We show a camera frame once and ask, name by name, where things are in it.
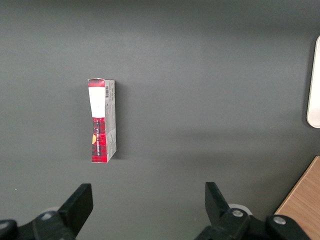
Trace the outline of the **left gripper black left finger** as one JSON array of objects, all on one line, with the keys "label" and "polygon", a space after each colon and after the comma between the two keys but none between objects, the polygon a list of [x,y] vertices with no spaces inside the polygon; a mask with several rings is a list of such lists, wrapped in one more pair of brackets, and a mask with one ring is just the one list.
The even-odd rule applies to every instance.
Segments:
[{"label": "left gripper black left finger", "polygon": [[75,240],[93,210],[90,183],[82,183],[57,210],[47,210],[25,225],[0,221],[2,240]]}]

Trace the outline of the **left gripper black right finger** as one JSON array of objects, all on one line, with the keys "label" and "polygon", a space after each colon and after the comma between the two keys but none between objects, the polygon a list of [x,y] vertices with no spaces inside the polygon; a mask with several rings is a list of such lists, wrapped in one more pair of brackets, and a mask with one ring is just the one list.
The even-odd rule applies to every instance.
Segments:
[{"label": "left gripper black right finger", "polygon": [[309,240],[292,218],[269,215],[265,221],[239,207],[230,207],[215,182],[205,183],[205,210],[210,225],[197,240]]}]

